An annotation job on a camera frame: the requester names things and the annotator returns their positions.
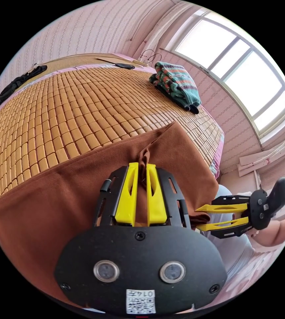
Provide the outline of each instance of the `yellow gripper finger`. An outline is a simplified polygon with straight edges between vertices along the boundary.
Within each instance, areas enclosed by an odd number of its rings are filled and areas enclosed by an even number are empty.
[[[167,212],[156,165],[147,164],[146,182],[148,226],[154,224],[164,224],[167,221]]]
[[[135,226],[138,187],[138,163],[130,163],[120,194],[115,219],[119,224]]]
[[[204,225],[199,225],[197,226],[197,229],[202,230],[203,232],[207,232],[210,230],[219,230],[219,229],[224,229],[224,228],[231,228],[239,225],[244,225],[249,223],[249,218],[248,217],[243,217],[239,219],[234,219],[226,222],[221,222],[221,223],[213,223],[213,224],[204,224]]]
[[[248,209],[247,204],[234,205],[203,205],[196,212],[205,212],[210,214],[228,214],[228,213],[243,213]]]

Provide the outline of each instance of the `person's arm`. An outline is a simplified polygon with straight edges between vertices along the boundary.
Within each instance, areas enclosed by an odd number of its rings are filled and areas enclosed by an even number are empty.
[[[269,226],[259,230],[256,234],[256,229],[247,231],[247,235],[251,236],[258,244],[264,247],[273,247],[285,242],[285,219],[271,220]]]

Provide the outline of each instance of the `patterned wallpaper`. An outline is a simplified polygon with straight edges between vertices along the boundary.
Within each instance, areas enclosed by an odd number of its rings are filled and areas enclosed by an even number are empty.
[[[18,51],[0,76],[0,92],[37,62],[81,53],[132,56],[173,6],[172,0],[103,0],[74,10],[46,26]]]
[[[182,65],[194,79],[202,105],[225,133],[220,163],[222,174],[237,169],[239,157],[260,152],[261,146],[249,121],[229,94],[207,74],[180,57],[160,50],[162,60]]]

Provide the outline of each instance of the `window frame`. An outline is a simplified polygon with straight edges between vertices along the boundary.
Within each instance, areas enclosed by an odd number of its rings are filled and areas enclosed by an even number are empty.
[[[165,50],[174,53],[175,55],[183,58],[184,60],[192,63],[196,67],[200,68],[202,71],[205,71],[211,78],[213,78],[216,82],[218,82],[229,94],[230,96],[237,102],[239,107],[244,112],[245,116],[250,121],[253,129],[255,130],[255,133],[257,134],[257,137],[259,139],[263,138],[267,134],[269,134],[273,129],[275,129],[278,125],[280,125],[285,120],[285,108],[281,111],[281,113],[268,125],[266,125],[263,129],[259,130],[254,122],[254,120],[259,117],[264,111],[266,111],[275,101],[276,99],[285,91],[285,81],[279,74],[279,72],[276,70],[276,68],[273,66],[273,64],[267,59],[264,54],[255,46],[253,45],[249,40],[238,34],[236,31],[230,29],[229,27],[224,26],[223,24],[216,22],[214,20],[211,20],[209,18],[206,18],[206,15],[209,13],[214,13],[211,10],[206,10],[205,12],[201,13],[200,15],[197,15],[197,12],[193,14],[193,19],[190,19],[190,22],[187,26],[184,27],[184,29],[181,31],[179,37],[177,40],[170,46],[167,46]],[[193,28],[201,21],[207,21],[209,23],[213,23],[214,25],[221,27],[228,32],[234,34],[236,38],[219,54],[219,56],[211,63],[211,65],[208,68],[203,67],[201,64],[197,63],[196,61],[192,60],[191,58],[179,53],[177,48],[179,45],[183,42],[183,40],[187,37],[187,35],[193,30]],[[221,77],[219,78],[216,76],[211,70],[220,62],[220,60],[227,54],[227,52],[239,41],[242,40],[245,42],[249,49],[229,68],[229,70]],[[271,71],[274,73],[274,75],[277,77],[277,79],[282,84],[279,91],[273,96],[258,112],[251,115],[247,108],[244,106],[244,104],[240,101],[240,99],[237,97],[237,95],[225,84],[225,81],[238,69],[238,67],[246,60],[246,58],[252,53],[255,52],[271,69]]]

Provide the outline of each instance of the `striped knit sweater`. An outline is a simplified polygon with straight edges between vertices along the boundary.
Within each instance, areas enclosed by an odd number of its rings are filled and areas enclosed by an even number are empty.
[[[157,73],[149,78],[160,91],[166,92],[172,100],[187,111],[198,114],[201,99],[197,86],[189,73],[181,65],[165,62],[155,64]]]

